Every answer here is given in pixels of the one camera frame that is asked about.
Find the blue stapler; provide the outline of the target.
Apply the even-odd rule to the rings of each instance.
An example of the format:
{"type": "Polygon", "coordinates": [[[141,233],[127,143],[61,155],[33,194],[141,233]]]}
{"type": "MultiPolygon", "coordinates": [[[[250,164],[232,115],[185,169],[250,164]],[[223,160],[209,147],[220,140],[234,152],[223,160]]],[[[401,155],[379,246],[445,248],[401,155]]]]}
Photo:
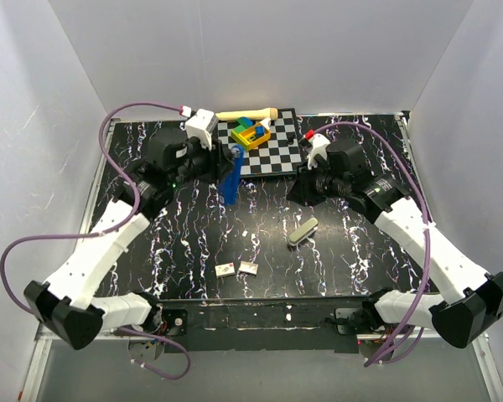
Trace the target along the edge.
{"type": "Polygon", "coordinates": [[[219,193],[222,203],[225,206],[234,205],[236,203],[245,150],[241,145],[235,145],[231,148],[231,154],[233,156],[234,166],[219,186],[219,193]]]}

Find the grey beige stapler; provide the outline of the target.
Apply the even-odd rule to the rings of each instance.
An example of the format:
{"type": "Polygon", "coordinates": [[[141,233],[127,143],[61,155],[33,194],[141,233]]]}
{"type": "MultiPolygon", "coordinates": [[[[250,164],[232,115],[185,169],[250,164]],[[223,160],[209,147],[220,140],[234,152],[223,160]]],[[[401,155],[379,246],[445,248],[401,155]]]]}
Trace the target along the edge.
{"type": "Polygon", "coordinates": [[[316,231],[318,225],[319,221],[316,218],[308,219],[288,236],[288,244],[292,247],[300,244],[316,231]]]}

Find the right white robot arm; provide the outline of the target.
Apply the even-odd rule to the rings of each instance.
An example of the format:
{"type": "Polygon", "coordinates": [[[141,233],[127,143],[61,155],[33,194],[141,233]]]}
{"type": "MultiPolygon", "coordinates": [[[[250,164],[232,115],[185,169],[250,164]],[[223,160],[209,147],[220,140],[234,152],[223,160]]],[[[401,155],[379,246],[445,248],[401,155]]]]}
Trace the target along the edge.
{"type": "Polygon", "coordinates": [[[309,149],[288,200],[312,207],[342,198],[395,240],[428,273],[434,293],[381,289],[358,312],[339,320],[379,333],[391,324],[427,327],[448,344],[465,348],[503,315],[503,272],[489,273],[465,256],[435,226],[423,221],[416,202],[396,181],[376,176],[353,140],[329,141],[320,134],[303,140],[309,149]]]}

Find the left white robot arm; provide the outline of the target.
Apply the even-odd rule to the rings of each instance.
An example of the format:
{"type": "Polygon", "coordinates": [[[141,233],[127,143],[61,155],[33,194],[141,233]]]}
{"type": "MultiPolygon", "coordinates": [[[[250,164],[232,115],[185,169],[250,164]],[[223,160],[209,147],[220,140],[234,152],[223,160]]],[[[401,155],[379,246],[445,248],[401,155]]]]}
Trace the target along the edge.
{"type": "Polygon", "coordinates": [[[110,234],[83,241],[45,281],[31,281],[24,289],[40,323],[75,350],[114,328],[134,326],[145,335],[159,330],[162,304],[156,297],[144,291],[111,297],[95,293],[134,239],[173,201],[178,186],[194,180],[220,183],[233,172],[236,150],[217,139],[211,145],[211,149],[202,147],[196,137],[181,143],[164,143],[161,136],[151,140],[147,156],[132,162],[125,171],[139,191],[139,209],[132,209],[134,195],[124,185],[93,229],[104,229],[126,217],[130,221],[110,234]]]}

